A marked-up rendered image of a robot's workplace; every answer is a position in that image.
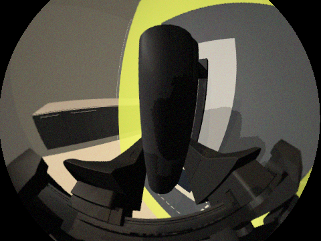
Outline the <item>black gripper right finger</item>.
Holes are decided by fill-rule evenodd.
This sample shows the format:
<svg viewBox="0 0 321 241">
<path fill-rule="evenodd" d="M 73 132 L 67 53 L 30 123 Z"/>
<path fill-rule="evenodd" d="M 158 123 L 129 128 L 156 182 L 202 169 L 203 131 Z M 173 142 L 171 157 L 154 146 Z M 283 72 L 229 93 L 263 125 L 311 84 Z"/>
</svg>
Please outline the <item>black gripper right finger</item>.
<svg viewBox="0 0 321 241">
<path fill-rule="evenodd" d="M 252 147 L 240 152 L 219 153 L 190 139 L 184 170 L 196 206 L 207 202 L 208 197 L 225 182 L 232 171 L 251 163 L 260 150 L 261 147 Z"/>
</svg>

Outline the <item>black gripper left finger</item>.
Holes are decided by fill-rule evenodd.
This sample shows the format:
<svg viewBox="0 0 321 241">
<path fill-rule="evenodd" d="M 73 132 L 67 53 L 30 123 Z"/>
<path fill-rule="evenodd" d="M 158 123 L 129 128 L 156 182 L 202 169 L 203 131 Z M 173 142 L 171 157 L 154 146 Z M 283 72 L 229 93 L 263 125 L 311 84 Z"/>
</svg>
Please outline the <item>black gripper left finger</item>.
<svg viewBox="0 0 321 241">
<path fill-rule="evenodd" d="M 133 211 L 141 212 L 146 177 L 142 137 L 111 161 L 64 160 L 75 180 L 118 193 Z"/>
</svg>

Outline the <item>cream square tile with dark centre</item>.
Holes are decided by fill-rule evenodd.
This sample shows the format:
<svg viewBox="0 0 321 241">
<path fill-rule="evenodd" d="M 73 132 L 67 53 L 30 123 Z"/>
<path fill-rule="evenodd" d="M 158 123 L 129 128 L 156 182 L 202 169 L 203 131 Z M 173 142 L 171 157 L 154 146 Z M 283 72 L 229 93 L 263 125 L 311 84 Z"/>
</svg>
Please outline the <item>cream square tile with dark centre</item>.
<svg viewBox="0 0 321 241">
<path fill-rule="evenodd" d="M 193 196 L 192 193 L 192 188 L 189 185 L 189 181 L 187 179 L 187 174 L 185 174 L 185 170 L 183 168 L 182 173 L 179 177 L 179 182 L 177 183 L 176 187 L 179 191 L 181 191 L 181 193 L 183 193 L 185 196 L 188 196 L 190 199 L 192 199 L 193 201 L 195 201 L 195 199 L 193 199 L 195 196 Z"/>
</svg>

